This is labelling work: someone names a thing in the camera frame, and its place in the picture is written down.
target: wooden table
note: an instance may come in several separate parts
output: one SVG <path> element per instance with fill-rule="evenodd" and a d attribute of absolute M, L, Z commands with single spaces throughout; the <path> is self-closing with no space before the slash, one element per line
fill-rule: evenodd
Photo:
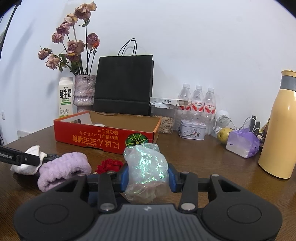
<path fill-rule="evenodd" d="M 178 171 L 191 171 L 199 177 L 209 177 L 212 173 L 218 173 L 275 204 L 283 215 L 283 225 L 276 240 L 296 240 L 296 172 L 289 180 L 276 179 L 258 166 L 259 155 L 244 159 L 227 151 L 225 146 L 211 136 L 206 136 L 204 141 L 194 141 L 182 139 L 176 133 L 160 134 L 157 144 L 167 161 Z M 122 155 L 56 142 L 53 127 L 33 133 L 7 146 L 26 151 L 33 145 L 39 145 L 41 151 L 47 154 L 83 152 L 87 155 L 93 170 L 107 158 L 124 160 Z M 12 224 L 13 214 L 19 205 L 38 194 L 40 191 L 34 176 L 11 174 L 10 165 L 0 163 L 0 241 L 19 240 Z M 178 204 L 180 196 L 181 194 L 170 194 L 155 202 Z M 207 194 L 200 193 L 199 207 L 207 203 Z"/>

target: iridescent plastic bag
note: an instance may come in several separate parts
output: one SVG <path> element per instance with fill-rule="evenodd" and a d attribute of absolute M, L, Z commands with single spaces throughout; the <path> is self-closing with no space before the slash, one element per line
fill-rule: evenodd
<path fill-rule="evenodd" d="M 158 145 L 147 143 L 127 147 L 128 185 L 124 192 L 132 202 L 149 203 L 170 191 L 168 163 Z"/>

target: yellow thermos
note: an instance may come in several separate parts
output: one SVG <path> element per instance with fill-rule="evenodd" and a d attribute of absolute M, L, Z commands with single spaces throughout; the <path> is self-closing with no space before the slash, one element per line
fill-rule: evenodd
<path fill-rule="evenodd" d="M 296 162 L 296 72 L 283 70 L 281 76 L 258 164 L 268 173 L 287 179 Z"/>

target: gray thermos band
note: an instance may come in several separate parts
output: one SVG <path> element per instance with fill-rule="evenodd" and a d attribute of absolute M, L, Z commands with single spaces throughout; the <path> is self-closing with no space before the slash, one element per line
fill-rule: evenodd
<path fill-rule="evenodd" d="M 280 89 L 296 91 L 296 78 L 288 75 L 282 76 Z"/>

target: dried rose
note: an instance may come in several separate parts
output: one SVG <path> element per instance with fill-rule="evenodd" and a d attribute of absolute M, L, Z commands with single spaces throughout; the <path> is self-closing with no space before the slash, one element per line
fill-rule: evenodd
<path fill-rule="evenodd" d="M 79 55 L 84 51 L 84 47 L 85 44 L 81 40 L 78 42 L 69 41 L 66 58 L 70 61 L 79 61 Z"/>
<path fill-rule="evenodd" d="M 59 27 L 57 27 L 57 33 L 61 35 L 69 34 L 70 24 L 68 22 L 62 23 Z"/>
<path fill-rule="evenodd" d="M 84 4 L 88 9 L 89 11 L 95 11 L 96 10 L 96 4 L 94 2 L 91 2 L 89 4 Z"/>
<path fill-rule="evenodd" d="M 60 44 L 64 41 L 64 36 L 62 34 L 58 34 L 57 32 L 55 32 L 52 35 L 52 42 L 54 42 L 55 44 Z"/>
<path fill-rule="evenodd" d="M 91 17 L 91 11 L 95 11 L 95 10 L 96 10 L 96 4 L 94 4 L 94 2 L 90 4 L 84 3 L 75 9 L 74 14 L 79 19 L 83 19 L 84 21 L 87 21 Z"/>
<path fill-rule="evenodd" d="M 73 40 L 68 42 L 68 53 L 76 53 L 77 55 L 81 54 L 84 51 L 85 44 L 79 40 L 78 42 L 75 42 Z"/>
<path fill-rule="evenodd" d="M 39 51 L 38 53 L 38 58 L 39 59 L 45 59 L 47 56 L 49 56 L 49 54 L 51 54 L 52 50 L 48 49 L 48 48 L 44 48 L 42 50 Z"/>
<path fill-rule="evenodd" d="M 50 69 L 57 69 L 57 66 L 59 66 L 59 62 L 60 62 L 60 59 L 58 57 L 55 57 L 53 54 L 51 54 L 48 57 L 48 60 L 45 64 Z"/>
<path fill-rule="evenodd" d="M 91 33 L 86 38 L 87 48 L 92 49 L 94 43 L 99 41 L 99 37 L 95 33 Z"/>
<path fill-rule="evenodd" d="M 77 56 L 76 53 L 66 53 L 65 56 L 71 62 L 73 62 L 73 61 L 78 62 L 79 61 L 79 56 Z"/>
<path fill-rule="evenodd" d="M 93 48 L 98 48 L 99 45 L 100 45 L 100 40 L 96 41 L 96 42 L 93 44 Z"/>
<path fill-rule="evenodd" d="M 74 26 L 75 23 L 77 23 L 78 18 L 73 13 L 70 13 L 64 18 L 64 21 L 69 23 L 71 26 Z"/>

